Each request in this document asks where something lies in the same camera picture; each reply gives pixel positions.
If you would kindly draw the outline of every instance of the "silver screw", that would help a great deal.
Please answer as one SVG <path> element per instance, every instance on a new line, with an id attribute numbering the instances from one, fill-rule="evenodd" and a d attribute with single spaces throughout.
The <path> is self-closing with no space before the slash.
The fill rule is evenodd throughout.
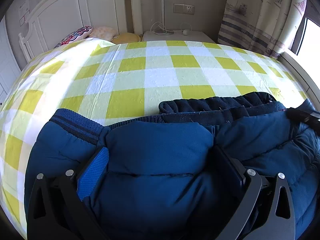
<path id="1" fill-rule="evenodd" d="M 39 173 L 38 175 L 37 175 L 37 179 L 42 179 L 43 178 L 43 173 Z"/>
<path id="2" fill-rule="evenodd" d="M 73 170 L 67 170 L 67 171 L 66 171 L 66 175 L 67 175 L 68 177 L 72 176 L 73 173 L 74 173 Z"/>
<path id="3" fill-rule="evenodd" d="M 252 170 L 252 169 L 248 169 L 248 170 L 247 170 L 247 173 L 248 173 L 250 176 L 256 175 L 256 171 L 255 171 L 255 170 Z"/>
<path id="4" fill-rule="evenodd" d="M 284 179 L 284 178 L 285 178 L 285 175 L 280 172 L 280 173 L 278 173 L 278 177 L 281 178 L 281 179 Z"/>

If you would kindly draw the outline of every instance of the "headboard panel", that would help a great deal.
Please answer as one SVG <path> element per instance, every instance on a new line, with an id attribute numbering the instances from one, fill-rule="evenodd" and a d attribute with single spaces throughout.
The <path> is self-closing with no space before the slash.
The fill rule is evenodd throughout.
<path id="1" fill-rule="evenodd" d="M 134 32 L 143 33 L 141 0 L 131 0 Z M 69 33 L 90 25 L 108 26 L 117 33 L 127 32 L 124 0 L 42 0 L 28 19 L 28 34 L 19 33 L 20 47 L 29 62 L 53 49 Z"/>

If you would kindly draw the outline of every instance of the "switch plate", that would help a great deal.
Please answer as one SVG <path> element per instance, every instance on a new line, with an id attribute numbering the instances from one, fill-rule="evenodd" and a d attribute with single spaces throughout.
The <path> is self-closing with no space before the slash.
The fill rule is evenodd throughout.
<path id="1" fill-rule="evenodd" d="M 173 5 L 174 13 L 195 14 L 195 7 L 188 4 L 175 3 Z"/>

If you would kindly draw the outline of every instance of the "checkered bedsheet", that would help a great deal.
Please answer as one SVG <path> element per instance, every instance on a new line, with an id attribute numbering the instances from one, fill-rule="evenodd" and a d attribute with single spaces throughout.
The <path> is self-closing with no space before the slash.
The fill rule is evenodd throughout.
<path id="1" fill-rule="evenodd" d="M 33 59 L 0 112 L 0 203 L 26 237 L 24 175 L 37 135 L 58 108 L 102 125 L 158 113 L 179 98 L 273 94 L 286 107 L 306 98 L 279 62 L 242 49 L 192 41 L 114 45 L 86 39 Z"/>

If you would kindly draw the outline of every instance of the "curtain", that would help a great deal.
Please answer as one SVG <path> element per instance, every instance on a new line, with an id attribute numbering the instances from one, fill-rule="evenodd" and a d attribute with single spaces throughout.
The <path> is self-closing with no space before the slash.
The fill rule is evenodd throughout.
<path id="1" fill-rule="evenodd" d="M 272 58 L 288 48 L 307 0 L 227 0 L 218 43 Z"/>

